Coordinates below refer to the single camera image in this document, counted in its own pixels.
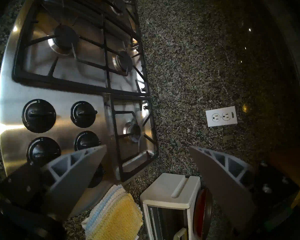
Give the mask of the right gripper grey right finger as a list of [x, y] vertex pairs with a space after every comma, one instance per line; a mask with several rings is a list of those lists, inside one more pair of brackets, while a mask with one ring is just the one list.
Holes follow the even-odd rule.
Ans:
[[238, 231], [264, 218], [294, 195], [299, 187], [269, 162], [257, 168], [210, 149], [190, 146], [189, 153], [213, 197]]

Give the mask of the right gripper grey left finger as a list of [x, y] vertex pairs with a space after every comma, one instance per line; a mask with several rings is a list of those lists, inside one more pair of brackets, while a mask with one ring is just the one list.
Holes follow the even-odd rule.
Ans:
[[43, 167], [25, 163], [0, 183], [13, 205], [67, 219], [107, 152], [106, 145], [63, 154]]

